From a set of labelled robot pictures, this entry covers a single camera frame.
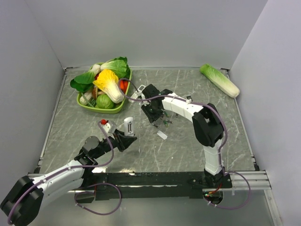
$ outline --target vegetable basket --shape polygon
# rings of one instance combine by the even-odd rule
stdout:
[[[132,80],[132,70],[131,70],[131,73],[130,73],[130,77],[129,77],[130,80]],[[128,93],[128,90],[130,88],[130,82],[128,83],[128,86],[127,86],[127,90],[126,90],[126,93],[125,95],[127,95]],[[90,106],[85,106],[85,105],[82,105],[80,102],[79,102],[79,99],[81,98],[81,93],[79,93],[77,95],[77,103],[79,106],[89,110],[89,111],[92,111],[92,112],[98,112],[98,113],[104,113],[104,114],[116,114],[118,112],[121,111],[122,107],[123,107],[123,104],[124,102],[127,100],[126,98],[123,99],[123,101],[119,104],[117,104],[117,106],[115,108],[112,108],[112,109],[101,109],[101,108],[95,108],[95,107],[90,107]]]

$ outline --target red button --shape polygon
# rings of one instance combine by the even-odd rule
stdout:
[[[107,124],[107,120],[105,120],[105,119],[101,119],[101,121],[100,121],[100,123],[102,124],[102,125],[105,125],[105,124]]]

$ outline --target white wall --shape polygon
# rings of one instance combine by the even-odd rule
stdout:
[[[26,0],[63,67],[231,68],[267,0]]]
[[[25,1],[0,0],[0,202],[38,163],[62,78]]]
[[[301,2],[269,0],[230,76],[254,155],[285,226],[300,225]]]

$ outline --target gray marble tabletop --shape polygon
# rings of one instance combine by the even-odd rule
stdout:
[[[84,72],[84,69],[69,69],[58,103],[55,118],[46,145],[40,173],[51,172],[72,160],[89,136],[103,138],[97,126],[101,119],[113,120],[122,125],[126,117],[133,116],[137,140],[123,153],[115,149],[113,161],[96,171],[106,172],[172,172],[203,171],[205,155],[203,146],[196,140],[192,123],[187,119],[169,113],[173,121],[165,127],[152,126],[137,102],[125,102],[118,114],[90,112],[77,105],[77,91],[69,85],[70,80]],[[233,98],[228,97],[213,85],[197,69],[133,70],[136,86],[153,84],[159,90],[170,89],[177,95],[192,96],[194,101],[212,103],[225,120],[229,139],[222,150],[226,170],[254,170],[250,149]],[[157,135],[161,130],[168,138]],[[107,162],[111,152],[97,160]]]

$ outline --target leafy green vegetable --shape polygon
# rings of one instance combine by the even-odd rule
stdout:
[[[237,86],[211,65],[205,64],[200,67],[199,71],[228,96],[236,98],[239,95]]]
[[[97,97],[96,104],[102,109],[112,109],[114,107],[114,102],[106,94],[101,94]]]
[[[112,60],[105,62],[104,64],[100,65],[101,71],[104,69],[110,69],[113,71],[118,78],[124,78],[129,76],[129,67],[127,65],[127,58],[126,57],[118,57]]]
[[[94,74],[93,71],[88,71],[86,73],[76,76],[74,80],[80,84],[90,84],[94,81],[95,76],[96,74]]]
[[[89,89],[93,87],[93,83],[91,84],[80,84],[77,83],[74,79],[70,81],[70,86],[74,89],[76,89],[78,92],[87,92]]]

